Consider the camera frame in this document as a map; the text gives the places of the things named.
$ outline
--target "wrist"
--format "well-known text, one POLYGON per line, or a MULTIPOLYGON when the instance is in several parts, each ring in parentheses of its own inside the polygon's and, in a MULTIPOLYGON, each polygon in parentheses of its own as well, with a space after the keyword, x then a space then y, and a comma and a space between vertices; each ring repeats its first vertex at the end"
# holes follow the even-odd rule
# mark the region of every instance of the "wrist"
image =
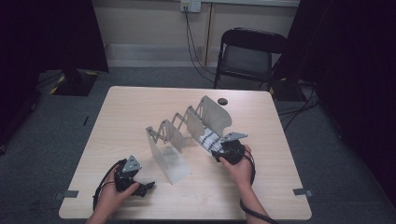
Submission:
POLYGON ((93 212, 93 214, 88 218, 86 224, 91 224, 91 223, 105 224, 107 220, 108 220, 108 216, 104 216, 101 213, 93 212))
POLYGON ((250 183, 236 183, 236 187, 238 188, 240 194, 242 194, 242 192, 253 191, 250 183))

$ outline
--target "wooden table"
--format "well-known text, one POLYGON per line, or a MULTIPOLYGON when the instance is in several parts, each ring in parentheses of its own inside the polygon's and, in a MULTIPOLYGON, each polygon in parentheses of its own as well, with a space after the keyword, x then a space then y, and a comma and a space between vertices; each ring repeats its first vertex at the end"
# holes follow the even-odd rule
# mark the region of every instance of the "wooden table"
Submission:
POLYGON ((252 148, 257 170, 253 188, 269 215, 278 220, 311 218, 306 196, 293 193, 302 183, 268 92, 140 87, 109 90, 69 187, 78 190, 78 196, 64 199, 60 217, 88 218, 92 195, 106 171, 134 154, 143 166, 134 179, 155 181, 156 186, 144 198, 128 199, 114 219, 245 219, 226 170, 186 133, 187 146, 181 156, 191 174, 176 184, 170 184, 150 151, 146 128, 157 130, 162 120, 172 120, 176 112, 184 114, 189 105, 198 106, 204 95, 215 102, 228 100, 223 108, 233 124, 225 134, 248 134, 241 143, 252 148))

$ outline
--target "human arm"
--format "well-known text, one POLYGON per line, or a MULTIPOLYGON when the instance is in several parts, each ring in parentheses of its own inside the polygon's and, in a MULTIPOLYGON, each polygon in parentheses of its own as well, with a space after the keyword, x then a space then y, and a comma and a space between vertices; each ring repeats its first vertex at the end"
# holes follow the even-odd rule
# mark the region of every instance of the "human arm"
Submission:
MULTIPOLYGON (((251 157, 250 147, 247 145, 244 145, 244 147, 246 150, 245 155, 250 158, 251 157)), ((252 165, 250 161, 245 157, 236 165, 231 165, 224 158, 220 158, 220 161, 227 169, 233 182, 235 183, 236 188, 238 189, 239 192, 239 196, 241 197, 242 203, 245 205, 245 207, 268 217, 267 212, 260 203, 256 193, 254 192, 250 184, 250 178, 252 172, 252 165)), ((246 213, 246 217, 248 224, 256 224, 256 223, 268 224, 268 222, 260 218, 254 217, 248 213, 246 213)))
POLYGON ((108 219, 122 206, 125 199, 131 196, 131 194, 139 187, 139 183, 134 183, 125 191, 118 192, 116 184, 114 183, 114 173, 116 169, 117 166, 106 178, 98 203, 92 215, 88 218, 86 222, 87 224, 106 223, 108 219))

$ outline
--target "gray floor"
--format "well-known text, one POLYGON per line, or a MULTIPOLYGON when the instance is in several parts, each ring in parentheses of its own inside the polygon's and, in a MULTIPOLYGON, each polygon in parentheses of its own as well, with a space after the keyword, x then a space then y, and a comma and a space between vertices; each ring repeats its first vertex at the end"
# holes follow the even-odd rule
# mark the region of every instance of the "gray floor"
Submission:
MULTIPOLYGON (((205 76, 214 78, 208 73, 205 76)), ((84 223, 59 218, 62 202, 54 201, 53 196, 68 189, 111 86, 211 89, 213 85, 190 67, 111 68, 109 74, 99 76, 87 97, 50 95, 53 84, 40 89, 42 96, 35 111, 8 142, 6 155, 0 157, 0 223, 84 223)), ((227 77, 220 86, 263 90, 256 83, 227 77)), ((309 95, 309 88, 304 92, 309 95)), ((276 102, 280 113, 302 105, 276 102)), ((284 126, 290 120, 280 118, 284 126)), ((286 136, 304 187, 315 193, 308 199, 312 218, 298 223, 396 223, 396 212, 387 197, 364 163, 339 140, 321 105, 298 115, 286 136)))

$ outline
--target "black chair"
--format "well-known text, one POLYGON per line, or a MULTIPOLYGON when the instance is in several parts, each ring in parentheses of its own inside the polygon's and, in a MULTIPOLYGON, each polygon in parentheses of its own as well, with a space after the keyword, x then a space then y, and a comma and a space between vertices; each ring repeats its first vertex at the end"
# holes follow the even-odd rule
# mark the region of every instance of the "black chair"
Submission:
POLYGON ((216 88, 220 75, 267 83, 267 91, 273 82, 272 54, 282 53, 287 40, 284 36, 253 30, 234 28, 221 37, 216 88))

